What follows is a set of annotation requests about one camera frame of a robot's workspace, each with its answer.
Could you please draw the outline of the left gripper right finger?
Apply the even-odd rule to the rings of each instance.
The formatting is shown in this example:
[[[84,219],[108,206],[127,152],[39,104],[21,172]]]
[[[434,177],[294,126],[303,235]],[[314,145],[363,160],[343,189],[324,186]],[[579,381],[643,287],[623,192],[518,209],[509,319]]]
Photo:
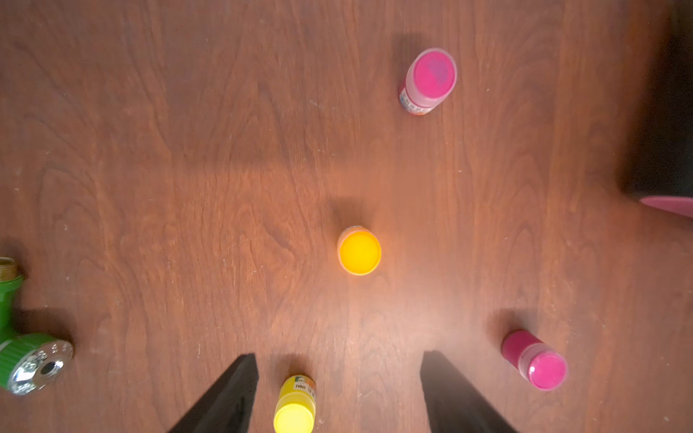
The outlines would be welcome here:
[[[431,432],[517,432],[439,351],[423,354],[420,380]]]

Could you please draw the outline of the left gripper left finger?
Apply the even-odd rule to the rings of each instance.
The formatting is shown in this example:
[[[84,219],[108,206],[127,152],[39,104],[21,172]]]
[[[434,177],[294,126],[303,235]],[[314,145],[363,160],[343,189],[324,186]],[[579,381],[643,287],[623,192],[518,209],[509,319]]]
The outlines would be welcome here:
[[[249,431],[258,382],[256,355],[240,355],[170,432]]]

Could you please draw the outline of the yellow paint can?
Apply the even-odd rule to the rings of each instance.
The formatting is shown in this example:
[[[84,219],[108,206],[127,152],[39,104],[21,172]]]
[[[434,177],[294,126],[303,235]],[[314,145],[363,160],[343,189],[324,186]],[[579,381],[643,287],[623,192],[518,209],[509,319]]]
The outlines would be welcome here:
[[[315,382],[306,375],[289,377],[280,390],[274,413],[274,431],[312,433],[316,408]]]

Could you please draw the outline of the orange paint can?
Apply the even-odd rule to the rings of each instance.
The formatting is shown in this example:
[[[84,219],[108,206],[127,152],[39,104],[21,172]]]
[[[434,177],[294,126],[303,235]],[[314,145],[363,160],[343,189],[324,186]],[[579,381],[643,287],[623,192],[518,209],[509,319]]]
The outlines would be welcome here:
[[[337,240],[337,259],[349,274],[365,276],[380,264],[382,247],[377,237],[365,227],[348,227]]]

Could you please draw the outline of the black drawer cabinet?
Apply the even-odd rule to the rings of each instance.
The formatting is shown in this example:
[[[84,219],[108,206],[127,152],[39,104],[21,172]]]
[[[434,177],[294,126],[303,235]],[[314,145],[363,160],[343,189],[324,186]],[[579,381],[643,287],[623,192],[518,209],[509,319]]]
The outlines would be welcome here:
[[[639,203],[646,196],[692,198],[692,3],[674,1],[671,12],[621,177],[624,193]]]

